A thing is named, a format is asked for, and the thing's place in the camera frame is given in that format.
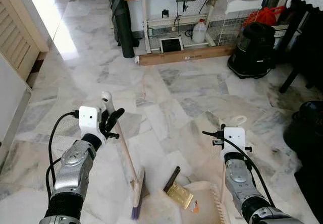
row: plastic bottle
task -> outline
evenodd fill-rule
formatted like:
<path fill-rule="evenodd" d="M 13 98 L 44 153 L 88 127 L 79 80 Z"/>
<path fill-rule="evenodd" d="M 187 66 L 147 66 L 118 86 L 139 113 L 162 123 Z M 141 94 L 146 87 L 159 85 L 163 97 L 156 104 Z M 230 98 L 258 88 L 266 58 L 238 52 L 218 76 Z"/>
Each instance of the plastic bottle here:
<path fill-rule="evenodd" d="M 195 43 L 202 43 L 205 40 L 207 27 L 204 24 L 204 20 L 200 19 L 200 21 L 193 28 L 193 41 Z"/>

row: broom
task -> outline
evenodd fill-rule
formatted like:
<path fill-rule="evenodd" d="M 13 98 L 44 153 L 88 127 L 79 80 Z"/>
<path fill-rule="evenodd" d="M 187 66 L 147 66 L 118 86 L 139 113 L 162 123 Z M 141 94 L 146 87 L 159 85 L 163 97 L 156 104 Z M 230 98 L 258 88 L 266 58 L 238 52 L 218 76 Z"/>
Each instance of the broom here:
<path fill-rule="evenodd" d="M 115 111 L 115 108 L 114 108 L 113 102 L 112 102 L 112 95 L 110 94 L 110 92 L 103 91 L 101 94 L 101 97 L 102 97 L 102 101 L 105 105 L 107 113 L 109 115 L 111 115 Z M 131 174 L 132 174 L 132 177 L 134 180 L 134 186 L 133 186 L 134 197 L 133 197 L 133 207 L 132 207 L 131 219 L 137 220 L 140 215 L 140 207 L 141 207 L 141 202 L 142 202 L 142 198 L 143 198 L 143 188 L 145 186 L 145 168 L 144 167 L 141 168 L 140 173 L 139 173 L 139 177 L 137 177 L 135 168 L 133 167 L 133 163 L 132 163 L 132 160 L 131 160 L 131 157 L 129 154 L 126 140 L 125 140 L 124 135 L 122 134 L 122 131 L 121 131 L 119 121 L 117 121 L 115 126 L 116 126 L 117 133 L 119 133 L 119 135 L 120 135 L 122 150 L 125 154 L 125 157 L 126 157 L 127 162 L 129 164 Z"/>

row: wooden louvered door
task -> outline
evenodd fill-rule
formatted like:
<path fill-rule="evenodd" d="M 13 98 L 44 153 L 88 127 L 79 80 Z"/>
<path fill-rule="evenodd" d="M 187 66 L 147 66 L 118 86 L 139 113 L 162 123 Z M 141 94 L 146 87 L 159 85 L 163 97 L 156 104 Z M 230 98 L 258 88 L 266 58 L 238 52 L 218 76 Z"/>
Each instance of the wooden louvered door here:
<path fill-rule="evenodd" d="M 39 49 L 9 0 L 0 0 L 0 52 L 26 80 Z"/>

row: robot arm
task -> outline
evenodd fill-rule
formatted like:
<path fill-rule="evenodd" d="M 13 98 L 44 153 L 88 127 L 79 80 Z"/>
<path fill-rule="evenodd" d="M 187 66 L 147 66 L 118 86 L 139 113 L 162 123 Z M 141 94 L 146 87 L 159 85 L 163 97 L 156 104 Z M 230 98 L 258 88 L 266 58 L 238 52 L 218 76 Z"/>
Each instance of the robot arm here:
<path fill-rule="evenodd" d="M 89 183 L 96 152 L 108 137 L 118 138 L 111 133 L 124 109 L 101 112 L 94 107 L 81 106 L 79 127 L 82 139 L 77 140 L 61 158 L 62 167 L 57 173 L 54 191 L 48 209 L 40 224 L 80 224 L 79 219 Z"/>
<path fill-rule="evenodd" d="M 221 156 L 226 165 L 226 186 L 232 194 L 234 204 L 248 224 L 302 224 L 281 210 L 273 207 L 254 185 L 251 168 L 244 156 L 224 139 L 230 139 L 240 149 L 245 149 L 244 129 L 223 127 L 216 133 L 203 132 L 217 137 L 214 145 L 221 145 Z"/>

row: orange bag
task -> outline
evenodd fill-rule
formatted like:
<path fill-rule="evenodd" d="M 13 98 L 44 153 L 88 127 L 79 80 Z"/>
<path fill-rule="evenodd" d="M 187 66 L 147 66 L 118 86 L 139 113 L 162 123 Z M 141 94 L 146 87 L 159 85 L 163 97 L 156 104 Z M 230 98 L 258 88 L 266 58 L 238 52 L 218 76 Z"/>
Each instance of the orange bag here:
<path fill-rule="evenodd" d="M 253 12 L 245 20 L 245 22 L 243 23 L 243 27 L 255 21 L 267 24 L 269 26 L 275 26 L 276 25 L 275 15 L 281 13 L 284 9 L 285 9 L 284 6 L 274 7 L 270 9 L 268 7 L 265 7 L 259 12 Z"/>

